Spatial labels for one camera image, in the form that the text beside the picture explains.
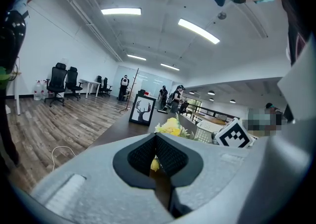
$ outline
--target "wooden pole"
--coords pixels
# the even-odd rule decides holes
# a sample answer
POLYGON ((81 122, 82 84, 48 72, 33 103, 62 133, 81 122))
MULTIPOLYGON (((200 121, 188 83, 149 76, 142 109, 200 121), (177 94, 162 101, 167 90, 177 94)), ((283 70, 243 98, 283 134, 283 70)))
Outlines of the wooden pole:
POLYGON ((130 100, 130 97, 132 96, 132 91, 133 91, 133 87, 134 87, 134 84, 135 84, 136 77, 137 77, 137 75, 139 74, 139 73, 138 73, 138 70, 139 70, 139 68, 137 69, 137 72, 136 72, 135 77, 133 77, 133 78, 134 78, 134 81, 133 81, 132 88, 130 89, 130 92, 129 92, 129 95, 128 95, 126 107, 125 107, 124 109, 120 110, 119 112, 128 111, 129 100, 130 100))

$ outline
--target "wooden floor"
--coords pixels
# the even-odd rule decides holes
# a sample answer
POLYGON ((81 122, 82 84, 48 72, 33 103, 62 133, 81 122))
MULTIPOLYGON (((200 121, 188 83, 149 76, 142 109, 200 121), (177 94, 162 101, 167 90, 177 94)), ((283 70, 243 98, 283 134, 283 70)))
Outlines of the wooden floor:
MULTIPOLYGON (((15 167, 1 153, 11 169, 9 179, 19 188, 30 192, 53 168, 51 152, 57 146, 68 146, 77 155, 87 149, 123 113, 124 106, 114 97, 83 95, 77 101, 65 98, 65 107, 55 102, 20 99, 21 115, 16 114, 15 101, 7 100, 11 113, 8 115, 13 142, 20 154, 20 164, 15 167)), ((67 148, 54 151, 55 168, 73 158, 67 148)))

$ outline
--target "white cable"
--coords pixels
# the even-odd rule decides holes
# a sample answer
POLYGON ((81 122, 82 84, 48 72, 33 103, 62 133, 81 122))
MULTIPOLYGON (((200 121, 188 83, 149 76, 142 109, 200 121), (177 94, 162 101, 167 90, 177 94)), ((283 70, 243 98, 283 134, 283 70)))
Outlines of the white cable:
MULTIPOLYGON (((54 164, 52 172, 53 172, 54 169, 55 169, 55 162, 54 162, 53 153, 54 153, 54 150, 55 150, 56 148, 59 148, 59 147, 55 147, 55 148, 53 149, 53 151, 51 152, 51 159, 53 160, 53 164, 54 164)), ((66 148, 69 148, 69 149, 72 151, 72 153, 74 154, 74 156, 76 156, 75 153, 73 152, 73 150, 72 150, 70 147, 66 147, 66 148)))

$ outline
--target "deer head silhouette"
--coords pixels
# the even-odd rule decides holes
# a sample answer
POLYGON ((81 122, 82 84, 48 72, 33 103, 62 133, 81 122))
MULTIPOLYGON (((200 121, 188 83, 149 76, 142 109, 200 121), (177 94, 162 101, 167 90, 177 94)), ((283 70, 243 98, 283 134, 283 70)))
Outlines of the deer head silhouette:
POLYGON ((146 112, 150 112, 151 109, 152 109, 152 107, 151 107, 151 105, 148 103, 148 110, 145 111, 145 108, 144 108, 144 111, 141 111, 141 109, 138 108, 139 105, 140 105, 140 102, 141 102, 141 100, 138 101, 138 102, 136 103, 136 106, 135 106, 135 109, 136 109, 137 112, 139 113, 139 115, 138 115, 138 121, 140 121, 140 122, 148 122, 147 120, 144 120, 144 119, 143 119, 143 115, 144 115, 144 113, 146 113, 146 112))

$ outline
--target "black railing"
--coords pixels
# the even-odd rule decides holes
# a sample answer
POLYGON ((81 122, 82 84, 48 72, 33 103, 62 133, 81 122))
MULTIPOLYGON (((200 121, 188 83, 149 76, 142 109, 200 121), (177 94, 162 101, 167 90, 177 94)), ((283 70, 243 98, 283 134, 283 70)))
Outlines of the black railing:
POLYGON ((230 122, 234 118, 240 119, 239 117, 232 116, 232 115, 229 115, 229 114, 226 114, 226 113, 223 113, 223 112, 210 110, 210 109, 207 109, 207 108, 204 108, 204 107, 201 107, 201 106, 197 106, 197 105, 194 105, 194 104, 189 104, 189 106, 187 107, 187 112, 184 113, 184 115, 187 116, 190 119, 193 116, 192 121, 194 121, 195 124, 197 124, 198 122, 202 121, 202 119, 197 117, 196 115, 192 114, 193 112, 194 113, 199 113, 201 116, 203 116, 203 114, 204 114, 204 115, 211 116, 213 118, 218 118, 218 115, 226 116, 226 120, 225 120, 226 122, 230 122))

